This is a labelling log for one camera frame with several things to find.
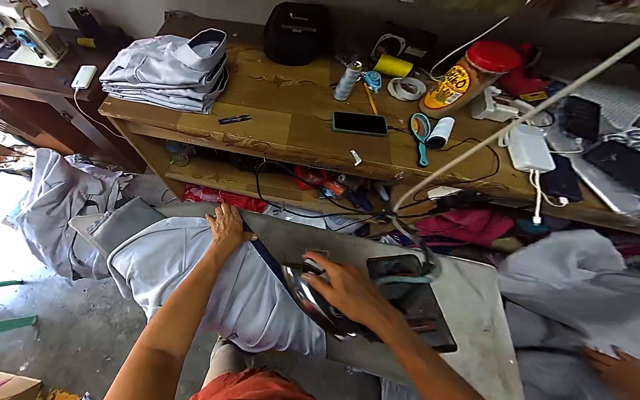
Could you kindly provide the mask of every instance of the red lid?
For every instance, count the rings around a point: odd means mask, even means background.
[[[479,68],[494,73],[506,73],[520,65],[520,54],[511,46],[500,42],[475,42],[466,55]]]

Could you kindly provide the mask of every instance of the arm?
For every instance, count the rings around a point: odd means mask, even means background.
[[[206,220],[213,233],[211,246],[142,331],[105,400],[174,399],[184,359],[221,268],[244,241],[255,239],[243,231],[235,206],[222,204],[216,217],[207,215]]]
[[[360,269],[333,263],[318,253],[308,252],[305,257],[325,268],[330,283],[312,274],[303,275],[303,279],[348,318],[377,333],[412,377],[424,399],[483,399],[409,327],[403,315],[382,297]]]

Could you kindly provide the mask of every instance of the hand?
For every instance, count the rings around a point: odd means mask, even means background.
[[[303,280],[347,318],[365,325],[379,335],[381,333],[378,331],[391,324],[391,319],[397,317],[397,314],[402,318],[399,311],[382,297],[377,286],[359,268],[333,263],[312,251],[308,251],[303,257],[315,260],[325,268],[330,283],[310,273],[303,274]]]
[[[609,386],[626,395],[629,400],[640,400],[640,359],[614,347],[618,358],[584,346],[587,364],[594,368]]]
[[[215,216],[206,215],[206,221],[211,226],[213,243],[228,253],[233,253],[246,241],[258,239],[255,234],[243,231],[243,220],[236,206],[222,203],[216,207]]]

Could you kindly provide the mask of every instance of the jar label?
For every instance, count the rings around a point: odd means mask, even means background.
[[[471,76],[466,68],[454,66],[446,73],[443,82],[437,82],[424,97],[424,105],[435,110],[458,100],[471,85]]]

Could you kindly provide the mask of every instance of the pencil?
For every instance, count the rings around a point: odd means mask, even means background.
[[[377,106],[374,105],[374,100],[372,99],[372,93],[369,91],[369,86],[367,86],[367,82],[365,82],[365,91],[367,92],[367,98],[369,99],[369,104],[372,106],[372,111],[374,111],[374,115],[377,115]]]

